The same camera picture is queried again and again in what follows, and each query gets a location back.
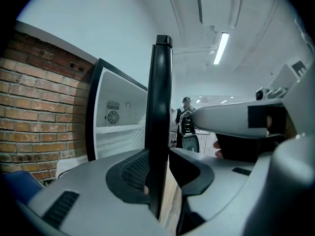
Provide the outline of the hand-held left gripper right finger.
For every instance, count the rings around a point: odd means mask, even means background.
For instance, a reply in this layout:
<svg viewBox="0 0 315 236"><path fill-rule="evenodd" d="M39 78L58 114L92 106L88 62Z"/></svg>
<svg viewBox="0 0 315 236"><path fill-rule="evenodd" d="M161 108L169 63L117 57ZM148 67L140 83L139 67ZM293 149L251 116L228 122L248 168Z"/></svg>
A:
<svg viewBox="0 0 315 236"><path fill-rule="evenodd" d="M233 218L227 209L248 180L254 163L219 159L180 148L169 151L169 167L182 196L176 235L202 226L219 236L244 236L246 214Z"/></svg>

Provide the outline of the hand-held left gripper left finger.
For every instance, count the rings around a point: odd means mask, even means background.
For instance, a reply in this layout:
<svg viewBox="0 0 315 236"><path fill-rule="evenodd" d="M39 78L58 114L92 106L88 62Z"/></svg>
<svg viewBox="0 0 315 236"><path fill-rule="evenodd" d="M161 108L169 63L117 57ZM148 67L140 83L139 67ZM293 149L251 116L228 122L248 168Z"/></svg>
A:
<svg viewBox="0 0 315 236"><path fill-rule="evenodd" d="M137 149L81 164L17 206L44 236L169 236L150 196L130 184L148 159Z"/></svg>

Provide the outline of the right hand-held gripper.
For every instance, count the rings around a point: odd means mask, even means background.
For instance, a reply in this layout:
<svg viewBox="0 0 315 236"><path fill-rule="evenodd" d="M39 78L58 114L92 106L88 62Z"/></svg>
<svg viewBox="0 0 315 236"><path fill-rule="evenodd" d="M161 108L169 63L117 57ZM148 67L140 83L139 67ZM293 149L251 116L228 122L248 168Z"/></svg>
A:
<svg viewBox="0 0 315 236"><path fill-rule="evenodd" d="M308 69L299 57L294 57L284 63L268 89L290 89L301 80ZM280 99L207 106L192 114L191 123L199 130L216 134L261 139L268 136L267 111L278 107L284 107Z"/></svg>

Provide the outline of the black box with white interior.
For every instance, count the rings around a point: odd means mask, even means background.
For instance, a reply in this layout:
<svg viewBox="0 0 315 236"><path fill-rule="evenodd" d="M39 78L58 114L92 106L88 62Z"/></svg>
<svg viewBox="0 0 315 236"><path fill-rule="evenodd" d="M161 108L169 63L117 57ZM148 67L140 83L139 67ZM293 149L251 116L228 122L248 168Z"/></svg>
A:
<svg viewBox="0 0 315 236"><path fill-rule="evenodd" d="M103 59L92 70L85 121L88 160L143 148L147 87Z"/></svg>

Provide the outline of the person's right hand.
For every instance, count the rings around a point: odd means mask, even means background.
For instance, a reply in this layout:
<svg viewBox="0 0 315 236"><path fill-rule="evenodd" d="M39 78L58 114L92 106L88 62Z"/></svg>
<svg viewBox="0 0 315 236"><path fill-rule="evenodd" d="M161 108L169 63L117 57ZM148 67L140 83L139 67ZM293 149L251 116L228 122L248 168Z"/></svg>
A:
<svg viewBox="0 0 315 236"><path fill-rule="evenodd" d="M215 157L223 158L223 154L222 154L222 151L221 151L221 148L220 148L220 145L219 145L218 141L213 143L213 147L217 150L215 152Z"/></svg>

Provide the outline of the blue padded chair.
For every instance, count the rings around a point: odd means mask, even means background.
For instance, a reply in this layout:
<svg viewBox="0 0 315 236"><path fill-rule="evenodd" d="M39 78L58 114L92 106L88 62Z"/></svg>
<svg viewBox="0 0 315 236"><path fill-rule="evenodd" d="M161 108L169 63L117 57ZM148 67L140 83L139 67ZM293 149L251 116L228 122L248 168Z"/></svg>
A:
<svg viewBox="0 0 315 236"><path fill-rule="evenodd" d="M27 171L15 171L2 177L14 199L25 205L44 189L44 186Z"/></svg>

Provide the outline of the long ceiling light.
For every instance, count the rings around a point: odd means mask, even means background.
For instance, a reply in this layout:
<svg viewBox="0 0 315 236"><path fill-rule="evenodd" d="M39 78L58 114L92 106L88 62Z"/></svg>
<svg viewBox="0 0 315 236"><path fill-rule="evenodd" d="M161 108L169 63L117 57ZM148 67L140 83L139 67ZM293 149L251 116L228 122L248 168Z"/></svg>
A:
<svg viewBox="0 0 315 236"><path fill-rule="evenodd" d="M216 57L214 59L213 65L218 65L220 63L220 60L224 54L225 48L227 46L228 40L229 40L229 33L222 32L219 42L219 47L216 53Z"/></svg>

